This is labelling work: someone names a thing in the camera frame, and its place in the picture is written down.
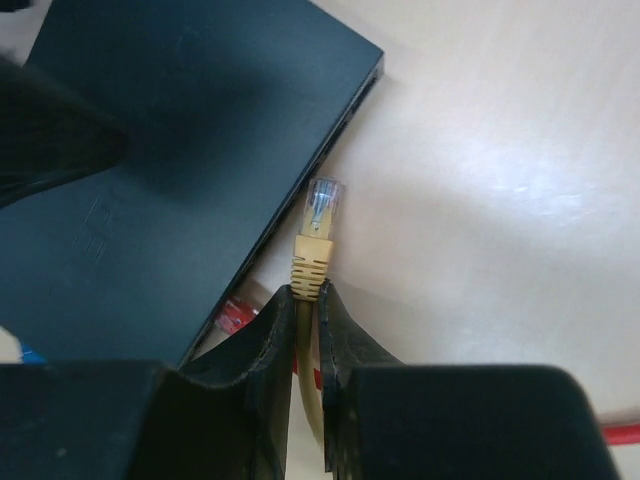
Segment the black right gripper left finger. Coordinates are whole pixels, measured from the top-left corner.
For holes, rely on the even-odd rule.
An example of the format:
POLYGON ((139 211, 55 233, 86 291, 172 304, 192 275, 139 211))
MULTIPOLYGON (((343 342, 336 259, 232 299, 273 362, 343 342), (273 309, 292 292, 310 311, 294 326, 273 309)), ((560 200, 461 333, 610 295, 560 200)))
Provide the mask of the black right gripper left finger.
POLYGON ((286 471, 294 300, 172 368, 158 361, 6 364, 5 479, 280 479, 286 471))

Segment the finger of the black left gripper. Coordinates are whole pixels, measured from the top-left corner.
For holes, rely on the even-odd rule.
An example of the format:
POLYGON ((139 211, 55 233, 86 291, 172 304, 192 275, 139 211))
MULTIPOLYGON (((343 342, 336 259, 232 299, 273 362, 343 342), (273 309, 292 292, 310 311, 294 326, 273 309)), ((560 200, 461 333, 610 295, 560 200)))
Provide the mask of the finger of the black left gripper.
POLYGON ((103 172, 127 153, 111 118, 42 72, 1 58, 1 206, 103 172))

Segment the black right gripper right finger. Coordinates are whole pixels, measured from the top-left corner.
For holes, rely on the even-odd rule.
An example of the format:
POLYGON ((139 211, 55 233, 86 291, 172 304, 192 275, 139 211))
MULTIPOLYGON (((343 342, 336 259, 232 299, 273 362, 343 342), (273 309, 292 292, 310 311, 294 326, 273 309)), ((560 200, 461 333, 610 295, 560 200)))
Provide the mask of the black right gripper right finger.
POLYGON ((318 300, 324 461, 336 479, 615 479, 577 381, 548 365, 408 365, 318 300))

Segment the small black network switch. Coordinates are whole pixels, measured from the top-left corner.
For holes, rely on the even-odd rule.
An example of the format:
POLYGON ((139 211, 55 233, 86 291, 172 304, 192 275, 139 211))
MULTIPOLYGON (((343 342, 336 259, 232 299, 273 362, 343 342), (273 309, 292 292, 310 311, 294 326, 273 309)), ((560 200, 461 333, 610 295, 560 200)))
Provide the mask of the small black network switch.
POLYGON ((38 1, 1 44, 131 142, 1 212, 2 327, 52 361, 183 363, 384 65, 308 1, 38 1))

